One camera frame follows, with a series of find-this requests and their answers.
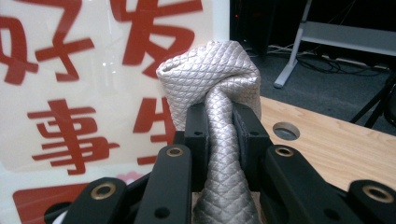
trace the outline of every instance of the floor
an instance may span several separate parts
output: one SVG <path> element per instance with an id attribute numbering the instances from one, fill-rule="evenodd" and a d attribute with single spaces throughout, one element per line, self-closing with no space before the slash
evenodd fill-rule
<path id="1" fill-rule="evenodd" d="M 288 57 L 275 53 L 264 57 L 252 54 L 251 60 L 262 74 L 261 95 L 345 121 L 350 121 L 382 89 L 389 77 L 385 69 L 367 69 L 350 63 L 337 63 L 338 70 L 344 74 L 328 73 L 334 69 L 334 64 L 302 56 L 285 86 L 277 89 L 273 84 Z M 305 63 L 314 65 L 315 69 L 307 68 Z M 364 125 L 373 110 L 357 124 Z M 396 136 L 396 127 L 383 116 L 373 129 Z"/>

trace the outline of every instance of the wooden tabletop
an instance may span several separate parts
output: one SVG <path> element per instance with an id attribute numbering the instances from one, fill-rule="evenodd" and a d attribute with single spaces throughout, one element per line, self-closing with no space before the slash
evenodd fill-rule
<path id="1" fill-rule="evenodd" d="M 353 180 L 371 179 L 396 189 L 396 136 L 264 97 L 261 103 L 262 125 L 273 143 L 299 150 L 327 182 L 348 190 Z M 279 122 L 294 125 L 300 136 L 276 136 Z"/>

